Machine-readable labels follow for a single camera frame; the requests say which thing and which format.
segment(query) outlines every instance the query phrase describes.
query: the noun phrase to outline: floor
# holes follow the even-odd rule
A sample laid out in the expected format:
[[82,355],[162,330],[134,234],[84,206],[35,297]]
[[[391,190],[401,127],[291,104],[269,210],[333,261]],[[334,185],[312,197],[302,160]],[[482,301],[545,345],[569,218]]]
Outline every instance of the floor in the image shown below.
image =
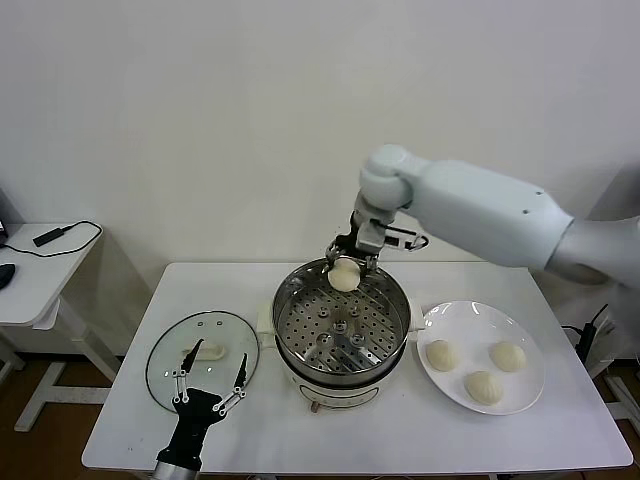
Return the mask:
[[[13,372],[0,386],[0,478],[21,480],[135,480],[127,473],[100,472],[82,466],[80,457],[93,424],[100,413],[99,405],[47,405],[29,433],[13,431],[13,425],[26,405],[48,362],[33,360],[22,372]],[[609,373],[623,377],[640,402],[640,382],[634,376],[637,368],[612,367]],[[614,398],[602,378],[596,386],[605,401]],[[89,362],[67,365],[59,385],[108,387],[109,381]],[[618,422],[622,434],[636,458],[640,458],[640,438],[627,421]],[[244,477],[217,476],[218,480],[244,480]],[[367,477],[350,477],[365,480]],[[429,477],[453,479],[458,477]],[[474,476],[465,479],[486,479]],[[640,480],[640,470],[631,465],[620,470],[574,472],[566,480]],[[314,477],[327,480],[328,477]]]

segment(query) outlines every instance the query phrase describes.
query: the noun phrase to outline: white plate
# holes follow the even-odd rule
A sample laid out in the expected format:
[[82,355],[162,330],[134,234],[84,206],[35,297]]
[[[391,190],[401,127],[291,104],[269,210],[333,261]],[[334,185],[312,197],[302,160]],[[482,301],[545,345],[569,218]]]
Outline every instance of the white plate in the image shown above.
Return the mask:
[[[472,301],[447,302],[433,307],[424,316],[425,329],[418,332],[418,356],[431,380],[454,402],[489,415],[510,415],[533,405],[544,386],[544,359],[531,336],[514,320],[489,305]],[[455,346],[460,364],[450,372],[440,372],[427,360],[426,347],[435,340]],[[514,373],[503,372],[491,360],[489,349],[497,342],[520,345],[527,366]],[[486,370],[497,375],[504,396],[495,405],[476,402],[464,387],[466,375]]]

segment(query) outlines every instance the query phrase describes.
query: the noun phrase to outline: white table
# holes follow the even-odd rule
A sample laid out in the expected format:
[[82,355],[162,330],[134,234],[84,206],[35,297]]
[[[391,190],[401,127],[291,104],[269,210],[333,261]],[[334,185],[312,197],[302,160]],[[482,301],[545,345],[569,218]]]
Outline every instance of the white table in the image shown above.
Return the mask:
[[[145,384],[162,333],[203,310],[257,312],[295,264],[172,264],[142,320],[84,450],[85,466],[150,471],[177,417]],[[410,341],[388,388],[344,411],[321,409],[288,383],[275,349],[261,352],[247,398],[212,427],[203,472],[273,474],[463,474],[628,465],[632,455],[544,297],[525,269],[488,263],[383,265],[423,309],[453,299],[494,305],[518,321],[547,360],[540,400],[506,417],[449,400],[419,365]]]
[[[84,245],[96,233],[92,225],[82,224],[69,230],[64,236],[37,248],[33,238],[66,224],[8,225],[7,244],[13,247],[49,254],[73,250]],[[91,360],[102,373],[114,380],[120,362],[74,311],[61,294],[73,273],[80,266],[95,242],[83,250],[52,258],[38,258],[0,249],[0,265],[13,263],[16,273],[11,283],[0,290],[0,327],[18,326],[49,329],[56,327]],[[0,346],[0,358],[6,363],[4,376],[12,368],[22,368],[24,362],[4,346]],[[18,419],[15,430],[29,431],[46,402],[103,403],[108,388],[58,387],[55,382],[62,374],[64,363],[55,362],[43,376],[31,400]]]

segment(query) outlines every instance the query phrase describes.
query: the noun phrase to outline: glass lid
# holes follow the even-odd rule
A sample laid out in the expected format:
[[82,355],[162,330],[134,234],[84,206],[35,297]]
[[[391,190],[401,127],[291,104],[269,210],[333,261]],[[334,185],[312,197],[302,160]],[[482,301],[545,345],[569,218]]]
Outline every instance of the glass lid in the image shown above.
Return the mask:
[[171,399],[176,388],[176,379],[171,373],[180,369],[184,357],[200,339],[204,342],[187,375],[188,387],[224,397],[233,391],[245,353],[245,387],[258,364],[258,338],[243,318],[229,312],[201,312],[188,316],[160,337],[149,355],[145,372],[149,393],[171,412],[175,412]]

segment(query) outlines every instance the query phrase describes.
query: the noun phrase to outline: white robotic arm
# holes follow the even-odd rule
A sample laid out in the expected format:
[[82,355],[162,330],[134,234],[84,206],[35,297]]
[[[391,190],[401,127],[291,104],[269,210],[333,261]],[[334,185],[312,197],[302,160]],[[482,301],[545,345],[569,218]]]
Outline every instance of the white robotic arm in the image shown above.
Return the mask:
[[[612,278],[618,283],[612,311],[617,305],[622,323],[640,315],[640,217],[575,220],[535,185],[385,145],[360,172],[351,234],[338,237],[330,252],[375,259],[384,246],[398,247],[398,230],[390,230],[397,211],[416,218],[429,234],[498,265],[550,270],[581,283]],[[640,337],[640,322],[633,323]]]

